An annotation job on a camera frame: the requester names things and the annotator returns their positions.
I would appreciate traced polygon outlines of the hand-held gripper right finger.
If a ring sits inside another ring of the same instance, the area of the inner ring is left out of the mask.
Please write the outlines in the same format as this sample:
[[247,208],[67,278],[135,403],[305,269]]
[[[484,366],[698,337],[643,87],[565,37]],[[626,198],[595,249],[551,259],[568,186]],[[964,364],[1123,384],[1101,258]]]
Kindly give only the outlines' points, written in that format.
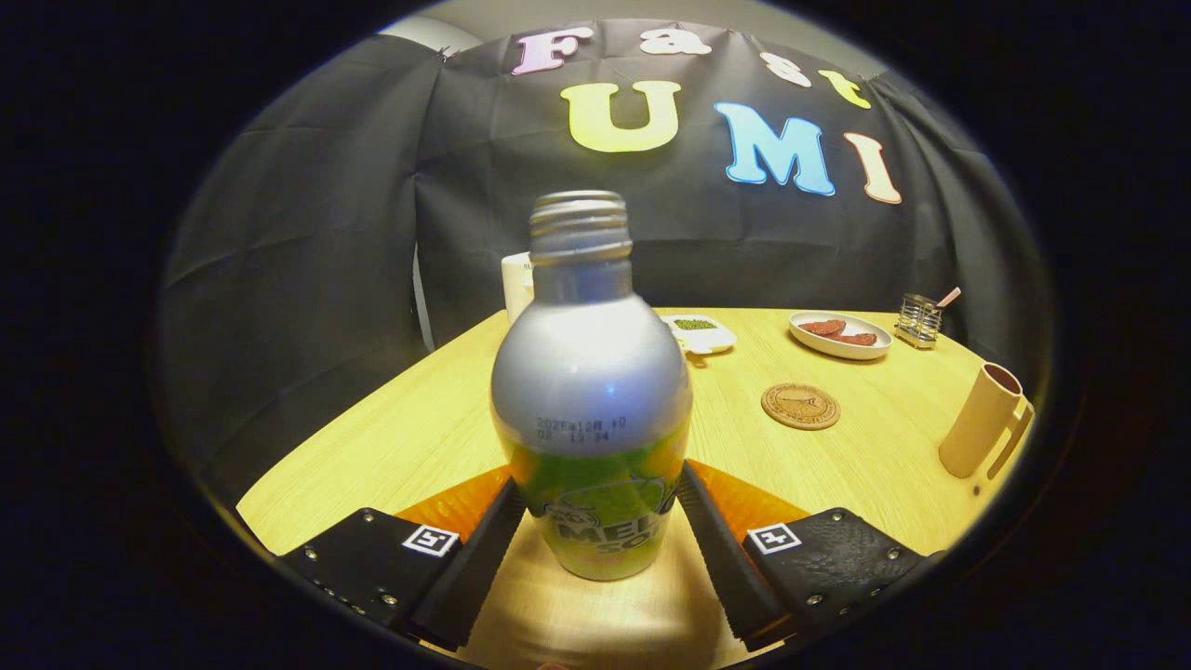
[[685,462],[676,497],[732,635],[749,651],[831,635],[942,561],[842,506],[809,513],[697,461]]

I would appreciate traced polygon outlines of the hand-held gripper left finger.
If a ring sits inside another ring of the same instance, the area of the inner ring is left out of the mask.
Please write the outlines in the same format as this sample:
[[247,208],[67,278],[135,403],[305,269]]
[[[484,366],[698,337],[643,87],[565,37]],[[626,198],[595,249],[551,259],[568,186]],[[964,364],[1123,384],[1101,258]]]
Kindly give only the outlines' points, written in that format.
[[362,506],[279,559],[357,618],[459,651],[524,514],[495,467],[395,514]]

